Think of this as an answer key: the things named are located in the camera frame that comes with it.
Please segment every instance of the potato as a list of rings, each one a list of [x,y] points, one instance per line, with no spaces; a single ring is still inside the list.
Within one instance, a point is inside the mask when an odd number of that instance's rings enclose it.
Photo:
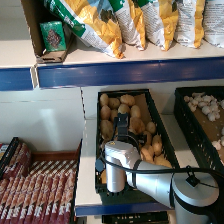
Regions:
[[[102,94],[100,96],[100,106],[103,107],[104,105],[108,105],[109,103],[109,97],[106,93]]]
[[[145,148],[141,149],[141,158],[143,161],[154,163],[152,156],[149,154],[149,151]]]
[[[128,105],[126,104],[121,104],[118,108],[118,113],[121,113],[121,114],[125,114],[125,113],[130,113],[130,108],[128,107]]]
[[[142,133],[143,131],[145,131],[145,125],[142,122],[142,120],[140,118],[137,117],[131,117],[130,118],[130,125],[129,125],[129,129],[134,130],[137,134]]]
[[[129,107],[132,107],[135,105],[135,98],[131,95],[123,95],[121,96],[121,103],[127,104]]]
[[[164,158],[163,154],[158,157],[155,157],[154,162],[156,165],[172,168],[170,162]]]
[[[110,108],[107,105],[104,105],[100,110],[101,120],[109,120],[110,114],[111,114]]]
[[[152,139],[152,147],[156,156],[162,153],[162,139],[159,135],[155,135]]]
[[[109,103],[108,106],[110,107],[111,110],[117,109],[120,106],[120,101],[117,98],[109,98]]]
[[[143,134],[147,135],[147,141],[145,144],[151,145],[152,144],[152,135],[148,131],[144,131]]]
[[[153,149],[153,147],[151,145],[144,145],[142,147],[142,149],[148,150],[148,152],[149,152],[149,154],[150,154],[151,157],[154,156],[154,149]]]
[[[156,125],[150,121],[147,125],[146,125],[146,131],[150,132],[152,135],[154,135],[156,133]]]
[[[138,117],[141,118],[141,111],[137,105],[131,107],[131,117]]]
[[[107,172],[106,170],[104,170],[102,173],[101,173],[101,183],[102,184],[106,184],[107,183]]]
[[[102,120],[100,122],[100,131],[102,138],[106,141],[110,141],[113,137],[113,124],[111,121]]]
[[[117,117],[118,111],[117,110],[111,110],[110,113],[110,120],[114,123],[114,118]]]

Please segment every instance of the robotic arm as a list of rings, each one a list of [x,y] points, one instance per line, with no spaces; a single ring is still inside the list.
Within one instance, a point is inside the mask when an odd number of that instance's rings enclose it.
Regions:
[[[187,173],[137,173],[141,170],[168,168],[142,161],[135,147],[120,141],[111,141],[105,145],[105,161],[136,171],[126,171],[128,184],[169,208],[175,207],[178,224],[217,223],[209,206],[219,197],[219,188],[210,174],[197,173],[196,178],[194,175],[188,176]],[[125,171],[109,163],[106,164],[107,188],[110,192],[120,192],[125,185]]]

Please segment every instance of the white wall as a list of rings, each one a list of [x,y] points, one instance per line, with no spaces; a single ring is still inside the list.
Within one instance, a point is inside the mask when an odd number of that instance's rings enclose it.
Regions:
[[[224,79],[205,81],[185,81],[166,83],[145,83],[119,86],[93,86],[82,87],[83,103],[86,119],[95,119],[97,116],[97,93],[102,91],[149,89],[155,101],[157,110],[161,114],[172,114],[175,102],[175,89],[177,87],[224,85]]]
[[[0,142],[17,136],[33,150],[73,150],[83,129],[80,88],[0,92]]]

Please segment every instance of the cable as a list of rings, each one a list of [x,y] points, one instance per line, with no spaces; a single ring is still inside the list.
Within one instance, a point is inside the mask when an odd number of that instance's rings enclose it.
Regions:
[[[179,169],[162,169],[162,170],[132,170],[125,168],[123,166],[119,166],[117,164],[111,163],[107,161],[102,155],[100,156],[103,162],[114,166],[118,169],[124,170],[129,173],[137,173],[137,174],[165,174],[165,173],[187,173],[189,172],[189,168],[179,168]],[[209,173],[211,175],[219,176],[224,179],[224,175],[219,173],[216,170],[208,169],[208,168],[193,168],[191,167],[191,170],[193,172],[200,172],[200,173]]]

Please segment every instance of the shelf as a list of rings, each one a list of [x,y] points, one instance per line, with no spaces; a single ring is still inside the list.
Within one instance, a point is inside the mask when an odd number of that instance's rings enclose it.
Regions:
[[[0,91],[33,90],[35,64],[25,19],[0,18]]]
[[[38,65],[41,88],[175,82],[223,78],[224,49],[203,41],[201,49],[174,42],[167,52],[147,43],[145,51],[124,46],[126,58],[111,58],[80,40],[62,64]]]
[[[188,148],[186,140],[173,115],[163,115],[163,122],[171,142],[175,143],[175,153],[181,167],[187,165],[197,166],[193,154]],[[97,120],[86,120],[83,143],[81,149],[78,182],[75,200],[76,216],[109,215],[122,213],[138,213],[152,211],[166,211],[168,208],[156,201],[139,203],[127,201],[117,203],[102,202],[101,197],[95,191],[95,150],[96,150]]]

